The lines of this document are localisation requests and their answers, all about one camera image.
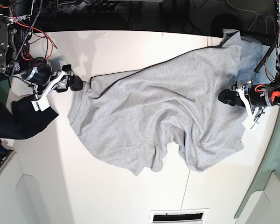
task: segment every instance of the white wall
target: white wall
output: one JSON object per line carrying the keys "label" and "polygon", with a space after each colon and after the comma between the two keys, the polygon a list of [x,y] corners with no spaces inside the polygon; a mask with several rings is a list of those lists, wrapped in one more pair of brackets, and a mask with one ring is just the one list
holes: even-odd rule
{"label": "white wall", "polygon": [[33,176],[22,175],[15,194],[27,223],[51,224],[38,182]]}
{"label": "white wall", "polygon": [[253,193],[237,224],[280,224],[280,178],[271,174],[266,188]]}
{"label": "white wall", "polygon": [[19,158],[13,154],[0,172],[0,224],[27,223],[15,194],[21,176]]}

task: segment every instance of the black cloth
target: black cloth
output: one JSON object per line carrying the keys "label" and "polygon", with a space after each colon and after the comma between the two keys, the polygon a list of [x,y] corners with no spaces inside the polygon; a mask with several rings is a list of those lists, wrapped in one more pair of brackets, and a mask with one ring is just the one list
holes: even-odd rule
{"label": "black cloth", "polygon": [[31,103],[33,98],[30,95],[12,102],[13,114],[0,103],[0,138],[31,138],[42,132],[58,116],[51,107],[36,112]]}

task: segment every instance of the green cloth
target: green cloth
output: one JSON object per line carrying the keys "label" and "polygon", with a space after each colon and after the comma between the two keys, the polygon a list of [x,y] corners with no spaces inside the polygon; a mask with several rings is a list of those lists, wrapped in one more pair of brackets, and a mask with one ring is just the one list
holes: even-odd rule
{"label": "green cloth", "polygon": [[10,88],[9,88],[8,80],[1,81],[0,82],[0,103],[6,104],[9,90],[10,90]]}

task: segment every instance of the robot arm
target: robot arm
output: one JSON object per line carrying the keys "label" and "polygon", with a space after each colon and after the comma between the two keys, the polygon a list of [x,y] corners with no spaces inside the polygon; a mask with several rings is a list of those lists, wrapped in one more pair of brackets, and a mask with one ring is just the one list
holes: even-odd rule
{"label": "robot arm", "polygon": [[0,24],[0,72],[7,77],[17,76],[23,82],[31,83],[29,86],[33,87],[35,95],[32,101],[35,111],[44,111],[49,107],[46,96],[53,90],[64,92],[69,87],[72,91],[81,90],[83,82],[74,74],[70,64],[53,71],[46,58],[33,58],[29,54],[28,41],[32,36],[32,25],[25,24],[29,23],[34,1],[4,1],[4,5],[0,2],[0,15],[4,16]]}
{"label": "robot arm", "polygon": [[280,48],[280,0],[277,1],[277,17],[278,17],[278,35],[273,41],[269,50],[260,61],[254,72],[259,72],[264,65],[266,59],[276,49],[276,76],[271,79],[271,83],[253,85],[253,80],[248,80],[247,83],[236,82],[228,90],[224,90],[219,94],[218,99],[231,106],[242,106],[247,110],[248,118],[243,125],[250,129],[257,123],[264,109],[268,106],[280,106],[280,53],[277,48]]}

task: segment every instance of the white plastic bracket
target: white plastic bracket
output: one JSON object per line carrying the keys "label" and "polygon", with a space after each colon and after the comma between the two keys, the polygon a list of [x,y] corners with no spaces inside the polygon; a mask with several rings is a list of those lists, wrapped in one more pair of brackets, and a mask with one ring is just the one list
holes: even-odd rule
{"label": "white plastic bracket", "polygon": [[67,73],[65,71],[59,70],[57,73],[57,77],[53,79],[51,82],[49,82],[48,86],[45,88],[42,95],[35,96],[35,98],[31,101],[35,111],[39,111],[39,110],[44,111],[50,107],[50,103],[47,99],[47,95],[51,92],[51,90],[57,87],[60,80],[66,74]]}
{"label": "white plastic bracket", "polygon": [[243,101],[246,111],[248,114],[248,117],[243,121],[242,125],[245,127],[245,129],[251,129],[253,128],[257,123],[254,121],[255,115],[257,114],[256,110],[254,111],[254,114],[252,113],[251,106],[249,104],[249,101],[245,97],[245,90],[243,88],[236,88],[236,92],[238,92],[239,97]]}

